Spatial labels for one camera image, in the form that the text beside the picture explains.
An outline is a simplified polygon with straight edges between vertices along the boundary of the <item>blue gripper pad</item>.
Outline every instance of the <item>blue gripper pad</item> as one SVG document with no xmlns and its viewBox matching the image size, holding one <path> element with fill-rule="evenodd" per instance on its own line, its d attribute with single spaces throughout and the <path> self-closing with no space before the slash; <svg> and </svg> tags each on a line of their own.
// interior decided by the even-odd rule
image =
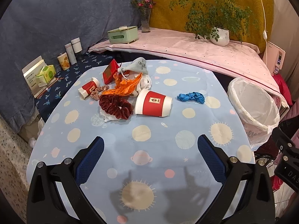
<svg viewBox="0 0 299 224">
<path fill-rule="evenodd" d="M 104 140 L 101 137 L 99 137 L 76 169 L 75 181 L 78 186 L 80 184 L 86 183 L 87 179 L 92 173 L 92 170 L 99 161 L 103 151 Z"/>
<path fill-rule="evenodd" d="M 214 179 L 224 184 L 226 182 L 225 166 L 208 142 L 208 139 L 205 139 L 203 135 L 201 135 L 197 140 L 197 146 Z"/>
</svg>

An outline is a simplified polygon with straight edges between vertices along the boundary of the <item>blue crumpled ribbon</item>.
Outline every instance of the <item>blue crumpled ribbon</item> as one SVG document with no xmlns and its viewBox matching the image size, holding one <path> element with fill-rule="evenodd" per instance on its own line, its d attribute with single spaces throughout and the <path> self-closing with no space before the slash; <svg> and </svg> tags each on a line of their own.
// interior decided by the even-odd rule
<svg viewBox="0 0 299 224">
<path fill-rule="evenodd" d="M 177 99 L 182 102 L 187 102 L 188 100 L 194 100 L 202 105 L 204 104 L 204 96 L 198 92 L 187 93 L 187 94 L 180 93 L 177 96 Z"/>
</svg>

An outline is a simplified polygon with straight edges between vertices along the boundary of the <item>metal bolt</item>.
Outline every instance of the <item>metal bolt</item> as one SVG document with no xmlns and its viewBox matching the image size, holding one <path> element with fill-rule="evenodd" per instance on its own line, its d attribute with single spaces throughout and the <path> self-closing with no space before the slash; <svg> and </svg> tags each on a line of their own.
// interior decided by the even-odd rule
<svg viewBox="0 0 299 224">
<path fill-rule="evenodd" d="M 72 159 L 66 158 L 63 162 L 64 162 L 64 164 L 70 164 L 72 162 Z"/>
<path fill-rule="evenodd" d="M 232 163 L 236 163 L 238 161 L 238 159 L 235 157 L 235 156 L 232 156 L 230 159 L 229 159 Z"/>
<path fill-rule="evenodd" d="M 264 165 L 265 165 L 265 162 L 264 162 L 263 160 L 259 160 L 259 161 L 258 161 L 258 164 L 261 165 L 261 166 L 264 166 Z"/>
<path fill-rule="evenodd" d="M 40 161 L 38 164 L 37 164 L 37 167 L 42 167 L 44 165 L 44 163 L 42 161 Z"/>
</svg>

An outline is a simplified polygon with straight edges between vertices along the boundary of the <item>orange crumpled paper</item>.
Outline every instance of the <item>orange crumpled paper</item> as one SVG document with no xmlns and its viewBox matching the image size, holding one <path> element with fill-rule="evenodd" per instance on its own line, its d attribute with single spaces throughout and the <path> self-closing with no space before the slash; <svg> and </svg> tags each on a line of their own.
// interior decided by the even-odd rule
<svg viewBox="0 0 299 224">
<path fill-rule="evenodd" d="M 114 89 L 109 89 L 102 92 L 102 95 L 113 94 L 119 96 L 128 96 L 136 88 L 142 77 L 142 72 L 133 80 L 122 79 L 122 75 L 117 72 L 113 75 L 116 86 Z"/>
</svg>

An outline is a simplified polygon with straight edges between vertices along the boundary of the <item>red box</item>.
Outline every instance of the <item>red box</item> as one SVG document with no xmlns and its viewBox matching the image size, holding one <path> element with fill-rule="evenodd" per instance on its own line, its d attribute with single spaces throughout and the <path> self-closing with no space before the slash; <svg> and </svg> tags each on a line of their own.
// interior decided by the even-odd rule
<svg viewBox="0 0 299 224">
<path fill-rule="evenodd" d="M 103 72 L 103 79 L 104 79 L 104 83 L 107 85 L 110 82 L 112 82 L 113 80 L 113 75 L 114 73 L 117 72 L 117 69 L 119 68 L 119 66 L 117 65 L 117 62 L 115 59 L 113 59 L 110 64 L 107 66 L 107 68 L 105 69 L 105 71 Z"/>
</svg>

